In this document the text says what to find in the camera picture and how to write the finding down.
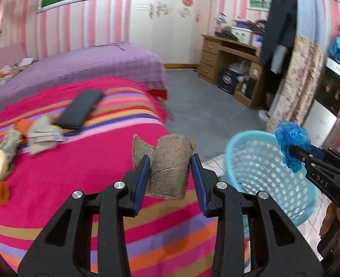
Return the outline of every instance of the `oven door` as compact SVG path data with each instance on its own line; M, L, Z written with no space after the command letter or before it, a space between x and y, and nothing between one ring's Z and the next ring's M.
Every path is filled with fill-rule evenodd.
M320 148L330 131L332 130L337 117L325 106L314 100L310 112L303 127L307 130L311 144Z

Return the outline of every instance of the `black wallet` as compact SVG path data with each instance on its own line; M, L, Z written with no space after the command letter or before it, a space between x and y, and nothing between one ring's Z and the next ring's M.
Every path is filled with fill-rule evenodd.
M94 106L102 99L101 90L82 91L66 108L55 124L62 129L78 131L83 126Z

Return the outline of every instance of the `wardrobe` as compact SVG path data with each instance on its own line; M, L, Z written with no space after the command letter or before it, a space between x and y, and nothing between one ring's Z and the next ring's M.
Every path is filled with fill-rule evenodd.
M131 0L129 41L165 64L199 63L210 0Z

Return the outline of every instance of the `purple bedspread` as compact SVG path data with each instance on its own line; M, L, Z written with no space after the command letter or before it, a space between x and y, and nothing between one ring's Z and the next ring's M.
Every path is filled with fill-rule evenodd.
M53 86L118 76L166 90L165 70L157 55L120 42L57 54L32 64L0 86L0 111Z

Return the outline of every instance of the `black box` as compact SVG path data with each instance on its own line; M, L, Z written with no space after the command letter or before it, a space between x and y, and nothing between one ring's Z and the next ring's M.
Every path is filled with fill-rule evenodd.
M238 76L240 76L240 74L235 73L230 69L221 69L218 77L217 87L233 95L235 87L238 84Z

